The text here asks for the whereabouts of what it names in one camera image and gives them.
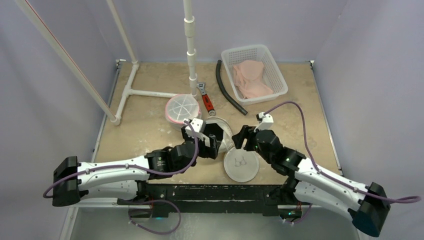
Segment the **black bra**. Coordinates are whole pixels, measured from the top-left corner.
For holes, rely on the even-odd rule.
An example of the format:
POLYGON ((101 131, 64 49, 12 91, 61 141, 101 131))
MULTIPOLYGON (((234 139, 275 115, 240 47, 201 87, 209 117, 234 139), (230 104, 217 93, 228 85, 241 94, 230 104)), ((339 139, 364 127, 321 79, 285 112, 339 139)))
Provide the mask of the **black bra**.
POLYGON ((222 141, 224 138, 224 130, 217 123, 207 123, 203 134, 207 137, 214 135, 217 141, 222 141))

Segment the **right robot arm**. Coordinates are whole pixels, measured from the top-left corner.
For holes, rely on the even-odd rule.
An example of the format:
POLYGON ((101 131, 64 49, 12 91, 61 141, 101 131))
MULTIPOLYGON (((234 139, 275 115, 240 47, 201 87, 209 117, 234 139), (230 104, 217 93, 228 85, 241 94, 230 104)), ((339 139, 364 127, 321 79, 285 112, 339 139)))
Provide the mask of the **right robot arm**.
POLYGON ((384 188, 372 182, 355 182, 321 166, 304 154, 283 146, 272 130, 244 125, 232 136, 237 149, 255 151, 289 184, 280 196, 288 204, 296 200, 323 207, 346 219, 364 234, 378 238, 390 211, 384 188))

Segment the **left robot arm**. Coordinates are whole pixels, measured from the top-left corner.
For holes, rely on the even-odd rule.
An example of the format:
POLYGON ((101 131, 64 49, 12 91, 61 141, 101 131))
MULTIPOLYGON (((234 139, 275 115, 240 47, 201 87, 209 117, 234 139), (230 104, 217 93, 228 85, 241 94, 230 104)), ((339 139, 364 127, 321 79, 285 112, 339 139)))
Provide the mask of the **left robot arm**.
POLYGON ((157 149, 146 155, 113 162, 80 162, 77 156, 66 157, 53 172, 53 184, 43 197, 52 199, 54 207, 79 203, 93 192, 111 193, 108 184, 128 182, 129 197, 138 205, 149 199, 147 188, 138 185, 148 180, 165 179, 194 167, 197 158, 216 159, 223 135, 198 133, 195 137, 183 134, 184 142, 157 149))

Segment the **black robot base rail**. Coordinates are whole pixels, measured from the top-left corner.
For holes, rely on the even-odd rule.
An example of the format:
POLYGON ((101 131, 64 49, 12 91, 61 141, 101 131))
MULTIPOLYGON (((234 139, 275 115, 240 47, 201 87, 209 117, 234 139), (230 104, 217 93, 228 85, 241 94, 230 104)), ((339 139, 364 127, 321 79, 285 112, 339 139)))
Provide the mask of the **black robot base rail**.
POLYGON ((169 213, 261 214, 283 219, 301 217, 304 204, 282 185, 137 183, 136 195, 118 198, 119 206, 145 205, 153 217, 169 213))

